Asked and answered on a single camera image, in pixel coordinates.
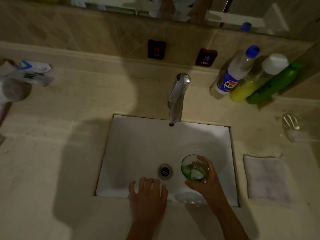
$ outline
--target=chrome faucet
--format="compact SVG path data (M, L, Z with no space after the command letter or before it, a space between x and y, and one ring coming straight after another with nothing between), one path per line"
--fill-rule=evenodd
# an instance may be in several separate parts
M190 82L191 78L188 74L180 73L177 75L168 102L170 108L169 119L172 122L181 122L184 94Z

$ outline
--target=backsplash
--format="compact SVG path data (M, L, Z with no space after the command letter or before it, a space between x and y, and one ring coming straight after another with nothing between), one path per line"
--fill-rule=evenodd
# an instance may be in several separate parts
M194 66L201 48L217 50L211 68L220 69L250 45L260 55L282 53L289 60L313 43L22 0L0 0L0 41L148 60L148 40L167 42L163 61Z

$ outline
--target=green glass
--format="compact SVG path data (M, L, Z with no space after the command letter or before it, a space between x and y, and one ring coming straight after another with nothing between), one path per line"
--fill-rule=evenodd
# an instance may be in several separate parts
M181 162L181 172L187 180L202 183L209 175L209 164L204 157L192 154Z

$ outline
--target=pepsi label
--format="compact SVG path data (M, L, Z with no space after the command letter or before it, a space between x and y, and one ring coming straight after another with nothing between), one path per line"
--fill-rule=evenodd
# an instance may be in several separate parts
M226 70L217 82L217 87L223 92L230 92L238 83L239 81L234 79Z

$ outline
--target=sink basin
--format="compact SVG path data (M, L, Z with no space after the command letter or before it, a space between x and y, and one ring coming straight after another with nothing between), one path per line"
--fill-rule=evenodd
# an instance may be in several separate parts
M127 198L130 182L136 181L138 192L138 181L145 176L166 184L168 201L181 201L183 195L198 196L185 185L181 172L181 161L190 154L213 162L229 204L238 206L228 127L120 115L111 123L96 195ZM162 174L162 168L169 172Z

